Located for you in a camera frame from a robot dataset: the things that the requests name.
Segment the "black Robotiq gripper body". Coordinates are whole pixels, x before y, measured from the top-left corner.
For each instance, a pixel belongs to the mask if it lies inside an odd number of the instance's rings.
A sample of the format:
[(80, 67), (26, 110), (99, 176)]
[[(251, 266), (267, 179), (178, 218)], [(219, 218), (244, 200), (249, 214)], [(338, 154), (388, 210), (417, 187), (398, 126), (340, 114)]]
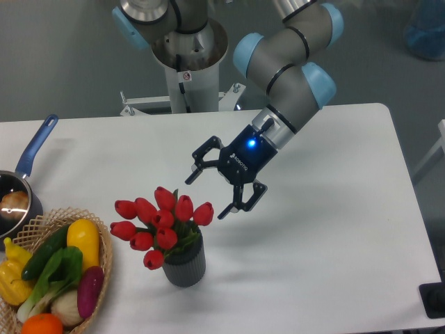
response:
[(277, 150), (248, 125), (228, 146), (220, 150), (217, 169), (232, 185), (253, 183), (258, 172)]

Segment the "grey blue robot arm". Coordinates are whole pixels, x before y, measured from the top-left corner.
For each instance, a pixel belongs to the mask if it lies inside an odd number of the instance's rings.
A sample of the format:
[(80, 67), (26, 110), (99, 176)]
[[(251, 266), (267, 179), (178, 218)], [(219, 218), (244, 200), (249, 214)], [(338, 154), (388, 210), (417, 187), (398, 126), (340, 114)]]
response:
[[(226, 213), (257, 204), (267, 189), (258, 172), (336, 93), (332, 78), (310, 57), (343, 33), (340, 11), (316, 1), (276, 1), (275, 7), (284, 28), (269, 38), (247, 34), (233, 53), (236, 69), (265, 92), (268, 105), (229, 145), (213, 136), (193, 153), (188, 183), (216, 168), (233, 186)], [(218, 110), (228, 37), (205, 1), (121, 1), (112, 16), (135, 48), (150, 48), (163, 66), (173, 113)]]

